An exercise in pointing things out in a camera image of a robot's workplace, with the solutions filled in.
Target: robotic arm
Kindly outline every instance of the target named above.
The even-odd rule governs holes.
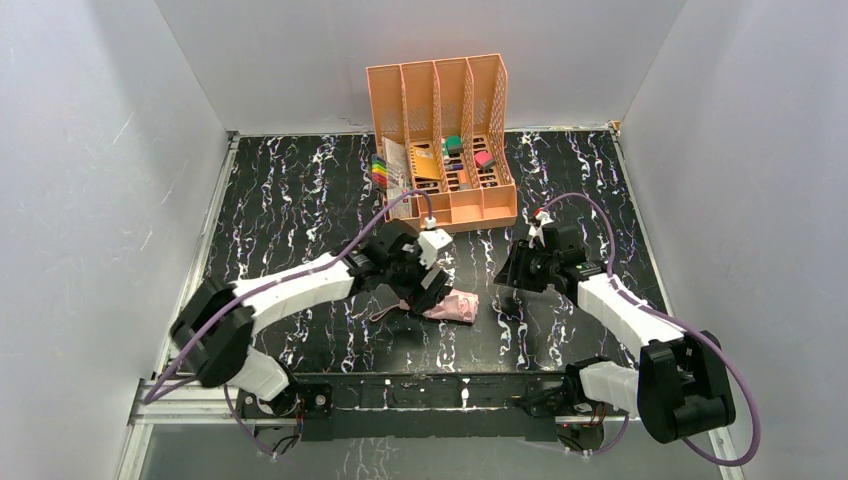
[[[400,220],[383,225],[330,268],[319,271],[339,255],[325,253],[293,269],[261,278],[221,284],[207,279],[172,325],[170,333],[183,348],[206,321],[226,305],[257,286],[298,272],[296,282],[278,284],[242,301],[206,332],[186,357],[204,387],[236,386],[267,402],[277,414],[297,402],[288,387],[296,382],[288,367],[251,345],[251,338],[274,322],[315,305],[342,300],[386,284],[415,313],[433,308],[450,293],[448,275],[436,265],[451,243],[441,229],[418,233]]]
[[[589,261],[574,227],[556,225],[540,211],[526,239],[513,242],[495,283],[543,292],[548,285],[597,318],[634,355],[637,370],[605,358],[566,367],[567,401],[604,402],[638,414],[651,436],[668,443],[729,425],[736,418],[724,364],[676,326],[628,302],[636,295],[604,265]],[[709,333],[703,332],[716,344]]]

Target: pink pouch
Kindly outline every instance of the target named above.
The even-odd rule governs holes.
[[[453,320],[456,322],[474,324],[477,318],[477,307],[479,300],[476,293],[463,292],[453,289],[439,304],[424,312],[424,316],[431,320]],[[399,307],[401,310],[409,310],[409,305],[403,300],[397,305],[371,315],[371,321],[376,322],[383,318],[391,309]]]

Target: desk organizer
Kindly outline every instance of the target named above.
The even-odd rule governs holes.
[[[513,225],[518,206],[504,156],[507,74],[501,56],[384,65],[366,73],[378,153],[384,154],[385,137],[406,147],[410,172],[415,149],[441,160],[439,179],[413,178],[415,188],[432,192],[437,226],[464,232]],[[447,154],[442,145],[453,136],[460,137],[462,151]],[[474,163],[481,151],[494,157],[489,168]],[[446,171],[445,162],[463,168]],[[402,220],[420,230],[427,202],[417,196],[411,203],[412,216]]]

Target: white wall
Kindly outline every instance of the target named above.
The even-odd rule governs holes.
[[[684,0],[157,0],[228,130],[373,129],[365,67],[501,53],[508,126],[620,119]]]
[[[675,313],[757,395],[750,479],[844,477],[846,24],[844,2],[689,1],[622,126]]]
[[[225,144],[153,0],[0,2],[0,476],[114,477]]]

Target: marble tabletop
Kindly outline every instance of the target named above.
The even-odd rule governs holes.
[[[240,140],[209,253],[206,274],[235,280],[275,273],[342,245],[381,206],[368,174],[371,135],[266,136]],[[256,346],[295,373],[514,372],[561,370],[603,354],[632,357],[603,326],[552,290],[542,294],[495,285],[513,235],[563,192],[600,203],[615,229],[616,272],[625,285],[663,308],[648,250],[625,184],[614,137],[598,131],[506,134],[506,156],[518,187],[514,227],[455,234],[442,266],[460,290],[479,295],[473,326],[392,311],[387,287],[323,304],[265,329]],[[552,210],[583,232],[591,259],[606,259],[601,219],[579,201]]]

